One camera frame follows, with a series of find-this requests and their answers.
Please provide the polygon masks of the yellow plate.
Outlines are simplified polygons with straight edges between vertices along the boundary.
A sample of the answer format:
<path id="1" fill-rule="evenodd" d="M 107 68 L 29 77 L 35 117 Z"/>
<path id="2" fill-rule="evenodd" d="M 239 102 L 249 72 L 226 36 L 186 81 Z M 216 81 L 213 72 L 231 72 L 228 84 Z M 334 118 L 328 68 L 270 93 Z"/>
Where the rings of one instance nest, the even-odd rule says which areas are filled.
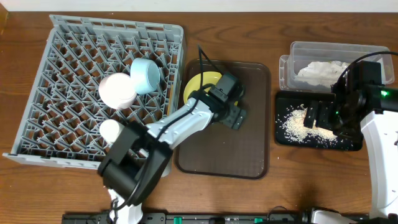
<path id="1" fill-rule="evenodd" d="M 217 84 L 219 79 L 222 77 L 222 74 L 219 72 L 204 72 L 203 73 L 203 86 L 207 84 Z M 195 91 L 198 90 L 200 87 L 200 80 L 201 80 L 201 74 L 195 75 L 193 78 L 191 78 L 183 92 L 183 102 L 186 103 L 188 101 L 189 95 Z"/>

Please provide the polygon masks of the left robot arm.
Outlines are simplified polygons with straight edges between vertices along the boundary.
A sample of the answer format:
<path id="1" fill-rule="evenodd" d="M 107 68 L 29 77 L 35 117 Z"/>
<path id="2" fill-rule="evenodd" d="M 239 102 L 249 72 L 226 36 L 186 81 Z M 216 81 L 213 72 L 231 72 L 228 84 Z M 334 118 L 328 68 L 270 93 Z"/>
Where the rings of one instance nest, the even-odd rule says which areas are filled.
<path id="1" fill-rule="evenodd" d="M 118 133 L 98 174 L 111 196 L 108 223 L 139 223 L 141 205 L 152 193 L 174 149 L 186 138 L 212 123 L 239 129 L 246 111 L 236 105 L 245 86 L 230 73 L 216 84 L 200 84 L 187 102 L 170 116 L 145 126 L 130 122 Z"/>

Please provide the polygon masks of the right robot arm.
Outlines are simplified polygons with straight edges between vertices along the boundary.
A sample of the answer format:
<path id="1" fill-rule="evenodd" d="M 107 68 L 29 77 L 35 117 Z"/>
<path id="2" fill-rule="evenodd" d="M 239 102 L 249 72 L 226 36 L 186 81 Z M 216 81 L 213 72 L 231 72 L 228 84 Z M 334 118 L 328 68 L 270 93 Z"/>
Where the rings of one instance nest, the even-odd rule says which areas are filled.
<path id="1" fill-rule="evenodd" d="M 369 223 L 397 223 L 397 90 L 382 83 L 381 64 L 349 65 L 332 86 L 325 111 L 312 101 L 303 125 L 365 141 L 372 188 Z"/>

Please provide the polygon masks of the white napkin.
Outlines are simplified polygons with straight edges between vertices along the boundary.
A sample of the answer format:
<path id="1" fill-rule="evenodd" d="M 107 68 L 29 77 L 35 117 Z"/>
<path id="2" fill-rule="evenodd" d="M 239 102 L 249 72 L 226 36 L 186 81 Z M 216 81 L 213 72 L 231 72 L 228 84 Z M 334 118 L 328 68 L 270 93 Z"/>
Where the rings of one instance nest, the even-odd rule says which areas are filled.
<path id="1" fill-rule="evenodd" d="M 348 66 L 348 63 L 340 61 L 311 62 L 298 72 L 295 79 L 311 86 L 330 87 L 338 81 Z"/>

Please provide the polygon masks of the pink white bowl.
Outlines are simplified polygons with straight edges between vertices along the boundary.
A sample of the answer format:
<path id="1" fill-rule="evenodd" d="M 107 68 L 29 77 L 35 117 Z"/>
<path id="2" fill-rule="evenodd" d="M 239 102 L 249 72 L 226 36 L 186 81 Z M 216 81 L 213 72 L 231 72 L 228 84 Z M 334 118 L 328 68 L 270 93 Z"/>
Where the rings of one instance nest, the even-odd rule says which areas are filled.
<path id="1" fill-rule="evenodd" d="M 125 73 L 114 73 L 103 78 L 98 91 L 103 103 L 116 110 L 130 107 L 137 96 L 130 76 Z"/>

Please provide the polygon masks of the light blue bowl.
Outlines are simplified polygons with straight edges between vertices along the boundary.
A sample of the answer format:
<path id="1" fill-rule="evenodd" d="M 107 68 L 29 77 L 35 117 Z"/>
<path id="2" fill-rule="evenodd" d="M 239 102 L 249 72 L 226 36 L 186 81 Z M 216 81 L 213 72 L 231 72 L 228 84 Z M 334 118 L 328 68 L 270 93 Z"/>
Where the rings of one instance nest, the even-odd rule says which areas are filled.
<path id="1" fill-rule="evenodd" d="M 136 58 L 132 61 L 130 77 L 138 95 L 156 91 L 160 83 L 160 71 L 157 64 L 146 58 Z"/>

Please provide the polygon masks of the small white green cup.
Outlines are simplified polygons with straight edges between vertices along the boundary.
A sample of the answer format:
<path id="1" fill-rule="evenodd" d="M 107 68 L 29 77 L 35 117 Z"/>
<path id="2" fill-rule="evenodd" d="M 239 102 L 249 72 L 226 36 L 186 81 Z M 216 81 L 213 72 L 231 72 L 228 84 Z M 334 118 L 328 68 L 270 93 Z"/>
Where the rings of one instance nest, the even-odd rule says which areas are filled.
<path id="1" fill-rule="evenodd" d="M 108 144 L 113 144 L 124 129 L 124 125 L 114 119 L 107 119 L 99 126 L 99 133 Z"/>

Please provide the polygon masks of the rice grains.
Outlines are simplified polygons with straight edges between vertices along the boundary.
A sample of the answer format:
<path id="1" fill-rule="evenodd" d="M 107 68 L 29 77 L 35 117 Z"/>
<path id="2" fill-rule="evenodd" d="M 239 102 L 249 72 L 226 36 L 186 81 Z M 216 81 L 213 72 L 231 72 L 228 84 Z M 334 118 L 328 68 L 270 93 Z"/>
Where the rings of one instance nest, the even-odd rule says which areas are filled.
<path id="1" fill-rule="evenodd" d="M 307 108 L 304 104 L 288 105 L 275 114 L 275 140 L 279 144 L 288 146 L 303 146 L 319 149 L 336 149 L 355 151 L 361 146 L 355 145 L 348 139 L 343 139 L 333 134 L 332 131 L 316 127 L 304 126 Z"/>

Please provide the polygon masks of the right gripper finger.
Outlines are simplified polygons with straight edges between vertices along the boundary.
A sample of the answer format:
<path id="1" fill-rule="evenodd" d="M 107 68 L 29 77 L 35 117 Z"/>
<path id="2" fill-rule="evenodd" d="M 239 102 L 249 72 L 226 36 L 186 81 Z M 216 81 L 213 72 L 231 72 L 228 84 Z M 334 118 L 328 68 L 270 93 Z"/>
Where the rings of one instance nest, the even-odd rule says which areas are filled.
<path id="1" fill-rule="evenodd" d="M 303 121 L 303 125 L 306 128 L 313 128 L 314 121 L 317 118 L 319 101 L 311 101 L 307 108 L 307 112 Z"/>
<path id="2" fill-rule="evenodd" d="M 329 121 L 332 114 L 335 112 L 333 104 L 319 104 L 317 117 L 316 117 L 316 127 L 332 130 L 333 125 L 332 122 Z"/>

